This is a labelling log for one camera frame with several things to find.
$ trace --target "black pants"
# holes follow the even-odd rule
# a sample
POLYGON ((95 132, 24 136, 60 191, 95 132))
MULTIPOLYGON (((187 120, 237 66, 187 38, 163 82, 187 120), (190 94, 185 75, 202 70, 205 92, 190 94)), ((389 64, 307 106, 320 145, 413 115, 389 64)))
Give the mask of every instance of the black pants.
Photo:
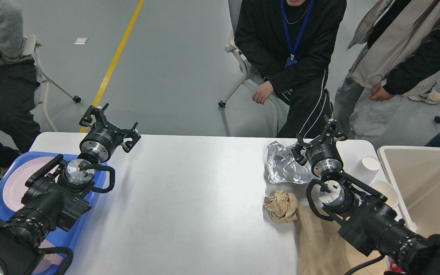
POLYGON ((306 139, 319 136, 325 127, 324 115, 332 116, 332 104, 325 90, 328 70, 293 89, 292 92, 277 92, 276 95, 290 106, 286 123, 277 138, 296 138, 301 134, 306 139))
MULTIPOLYGON (((28 152, 40 133, 40 125, 30 111, 40 85, 34 61, 0 66, 0 130, 13 139, 21 152, 28 152)), ((7 167, 18 155, 0 143, 0 167, 7 167)))

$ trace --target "white table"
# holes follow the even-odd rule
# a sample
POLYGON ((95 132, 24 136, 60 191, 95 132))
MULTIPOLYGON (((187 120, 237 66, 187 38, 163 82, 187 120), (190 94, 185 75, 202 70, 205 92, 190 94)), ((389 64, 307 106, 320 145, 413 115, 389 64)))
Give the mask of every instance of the white table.
MULTIPOLYGON (((43 133, 30 150, 77 155, 85 135, 43 133)), ((117 148, 108 161, 117 172, 115 189, 91 210, 67 273, 275 274, 281 268, 295 275, 294 225, 273 223, 263 201, 277 189, 303 199, 306 188, 267 181, 266 146, 275 140, 295 142, 143 135, 129 154, 117 148)), ((337 146, 347 169, 376 156, 367 141, 337 146)), ((375 179, 386 180, 384 172, 375 179)))

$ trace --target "blue tray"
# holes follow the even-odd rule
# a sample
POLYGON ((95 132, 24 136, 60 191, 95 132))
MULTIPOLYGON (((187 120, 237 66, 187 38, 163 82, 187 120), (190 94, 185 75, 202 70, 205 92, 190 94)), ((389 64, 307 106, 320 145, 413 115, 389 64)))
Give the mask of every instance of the blue tray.
MULTIPOLYGON (((43 153, 43 152, 28 152, 24 153, 23 155, 20 155, 11 165, 8 172, 5 174, 5 176, 0 181, 0 219, 3 221, 6 221, 8 218, 10 218, 14 212, 10 210, 3 201, 3 187, 5 186, 6 180, 8 177, 22 164, 25 162, 28 162, 30 160, 40 158, 40 157, 55 157, 57 154, 55 153, 43 153)), ((63 155, 64 160, 70 161, 77 158, 76 155, 63 155)), ((98 188, 103 187, 103 183, 105 181, 106 174, 103 171, 95 170, 95 177, 94 182, 96 183, 95 186, 98 188)), ((89 202, 89 205, 94 205, 96 203, 96 200, 98 199, 99 193, 89 192, 86 197, 84 197, 85 200, 89 202)), ((77 222, 74 224, 74 226, 71 228, 69 232, 65 232, 64 230, 57 228, 55 231, 50 232, 47 237, 45 238, 49 242, 51 242, 54 246, 62 246, 62 247, 69 247, 70 249, 74 249, 77 245, 77 241, 79 239, 79 236, 81 235, 81 231, 84 228, 84 223, 86 222, 87 215, 82 215, 77 222)), ((43 275, 52 275, 57 270, 57 265, 52 265, 49 269, 46 271, 40 273, 43 275)))

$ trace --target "black jacket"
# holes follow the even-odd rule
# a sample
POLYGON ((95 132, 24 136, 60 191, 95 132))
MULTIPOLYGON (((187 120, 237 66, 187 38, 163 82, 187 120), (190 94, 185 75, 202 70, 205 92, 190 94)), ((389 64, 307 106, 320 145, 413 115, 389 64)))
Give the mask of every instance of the black jacket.
MULTIPOLYGON (((346 0, 316 0, 295 53, 298 63, 285 69, 290 51, 283 28, 280 1, 243 0, 235 31, 235 44, 263 77, 270 78, 275 91, 292 89, 322 75, 328 68, 345 10, 346 0)), ((291 26, 296 29, 290 32, 297 35, 301 22, 291 26)), ((292 43, 296 35, 291 35, 292 43)))
POLYGON ((390 94, 404 94, 438 71, 440 71, 440 30, 434 30, 429 42, 391 70, 383 88, 390 94))

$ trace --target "necklace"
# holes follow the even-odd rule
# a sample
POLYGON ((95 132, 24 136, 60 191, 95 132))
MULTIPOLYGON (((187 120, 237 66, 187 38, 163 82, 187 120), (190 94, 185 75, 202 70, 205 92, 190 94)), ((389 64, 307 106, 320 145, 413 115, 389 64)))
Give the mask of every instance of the necklace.
POLYGON ((307 11, 309 10, 310 5, 307 7, 307 9, 305 10, 305 13, 302 15, 302 17, 300 17, 300 19, 298 19, 297 21, 290 23, 290 21, 288 21, 288 18, 286 17, 286 13, 285 13, 285 19, 286 19, 286 23, 293 25, 298 23, 302 18, 304 18, 304 16, 307 14, 307 11))

